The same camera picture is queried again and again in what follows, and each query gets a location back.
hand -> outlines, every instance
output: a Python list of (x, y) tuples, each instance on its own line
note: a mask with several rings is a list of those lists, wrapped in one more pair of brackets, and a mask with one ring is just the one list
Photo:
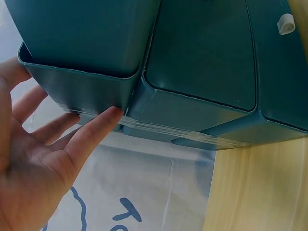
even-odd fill
[(16, 58), (0, 64), (1, 231), (43, 228), (88, 156), (123, 114), (111, 107), (58, 141), (80, 120), (78, 115), (64, 114), (27, 133), (22, 124), (47, 96), (36, 86), (12, 107), (10, 91), (29, 78)]

finger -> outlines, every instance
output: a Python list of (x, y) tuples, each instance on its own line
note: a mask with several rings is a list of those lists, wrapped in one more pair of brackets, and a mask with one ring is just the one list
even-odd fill
[(70, 158), (75, 177), (94, 148), (117, 125), (122, 115), (122, 109), (111, 107), (74, 134), (63, 153)]
[(0, 173), (9, 165), (10, 136), (12, 121), (11, 95), (7, 83), (0, 78)]
[(42, 144), (50, 145), (62, 136), (66, 130), (78, 123), (79, 120), (80, 117), (77, 114), (66, 113), (35, 130), (31, 135)]
[(23, 124), (40, 103), (47, 97), (47, 93), (39, 85), (31, 89), (26, 95), (13, 105), (12, 116)]
[(31, 78), (29, 72), (22, 66), (17, 57), (0, 63), (0, 77), (3, 78), (11, 91), (19, 83)]
[(66, 136), (62, 137), (61, 139), (57, 140), (55, 143), (50, 145), (51, 149), (58, 151), (61, 149), (64, 149), (68, 142), (72, 139), (72, 137), (75, 135), (75, 133), (80, 129), (81, 127), (75, 129), (74, 131), (71, 131)]

teal plastic organizer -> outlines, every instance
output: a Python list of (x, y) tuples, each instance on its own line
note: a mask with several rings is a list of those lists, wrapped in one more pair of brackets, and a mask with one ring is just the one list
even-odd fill
[(36, 63), (27, 47), (22, 44), (19, 61), (31, 76), (62, 108), (81, 112), (82, 122), (110, 106), (126, 110), (139, 72), (129, 78), (116, 78), (100, 74), (70, 70)]
[[(281, 36), (276, 26), (283, 14), (291, 13), (289, 5), (286, 0), (247, 0), (247, 3), (257, 61), (257, 110), (202, 132), (252, 144), (306, 136), (308, 68), (300, 34), (296, 29)], [(203, 149), (223, 148), (186, 139), (172, 142)]]
[[(245, 0), (163, 0), (127, 115), (192, 131), (224, 124), (255, 111), (255, 73)], [(123, 132), (177, 138), (127, 127)]]
[(143, 59), (160, 0), (6, 0), (35, 62), (128, 78)]

wooden table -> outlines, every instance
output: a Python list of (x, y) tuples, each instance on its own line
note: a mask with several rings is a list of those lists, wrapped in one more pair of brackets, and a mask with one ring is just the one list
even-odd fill
[[(308, 57), (308, 0), (289, 4)], [(203, 230), (308, 231), (308, 138), (218, 151)]]

